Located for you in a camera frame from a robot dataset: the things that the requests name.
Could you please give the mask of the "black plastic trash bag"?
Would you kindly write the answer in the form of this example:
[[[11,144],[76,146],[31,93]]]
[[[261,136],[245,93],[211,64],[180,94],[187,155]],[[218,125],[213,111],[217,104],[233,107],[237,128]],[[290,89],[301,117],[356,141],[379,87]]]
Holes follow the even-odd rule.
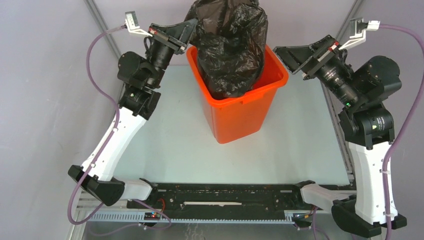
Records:
[[[268,16],[258,0],[196,0],[186,20],[198,21],[190,44],[202,80],[216,100],[253,89],[265,67]]]

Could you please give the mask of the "orange plastic trash bin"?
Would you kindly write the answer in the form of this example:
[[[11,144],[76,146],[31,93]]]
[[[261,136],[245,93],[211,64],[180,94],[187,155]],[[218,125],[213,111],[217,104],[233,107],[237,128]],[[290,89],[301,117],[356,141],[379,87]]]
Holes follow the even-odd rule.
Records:
[[[226,144],[259,131],[266,119],[276,92],[285,86],[289,74],[273,50],[266,46],[265,64],[253,89],[238,98],[214,99],[209,93],[197,64],[197,48],[186,52],[188,63],[199,88],[205,119],[220,144]]]

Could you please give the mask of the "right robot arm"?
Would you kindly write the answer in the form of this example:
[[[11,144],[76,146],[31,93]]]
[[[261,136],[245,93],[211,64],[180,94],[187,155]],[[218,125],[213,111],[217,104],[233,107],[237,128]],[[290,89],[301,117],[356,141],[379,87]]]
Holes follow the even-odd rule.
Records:
[[[347,51],[330,35],[309,45],[277,46],[273,52],[290,73],[320,80],[343,104],[338,119],[354,164],[356,194],[308,180],[294,186],[291,204],[328,211],[340,229],[363,238],[380,235],[382,228],[405,227],[407,219],[396,209],[391,181],[383,181],[390,172],[384,158],[395,140],[394,118],[383,102],[402,86],[398,64],[377,55],[353,70],[346,63]]]

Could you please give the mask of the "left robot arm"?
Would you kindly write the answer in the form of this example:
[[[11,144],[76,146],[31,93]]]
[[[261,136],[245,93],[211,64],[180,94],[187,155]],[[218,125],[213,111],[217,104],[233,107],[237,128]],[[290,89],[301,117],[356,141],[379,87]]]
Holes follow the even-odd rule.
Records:
[[[132,14],[127,16],[126,29],[144,36],[145,56],[133,51],[120,56],[117,78],[124,83],[124,93],[113,103],[115,117],[91,156],[68,170],[68,175],[102,204],[136,199],[145,208],[156,206],[158,194],[149,181],[117,179],[114,172],[132,138],[155,111],[165,71],[174,55],[185,52],[197,23],[196,19],[168,26],[153,23],[143,30]]]

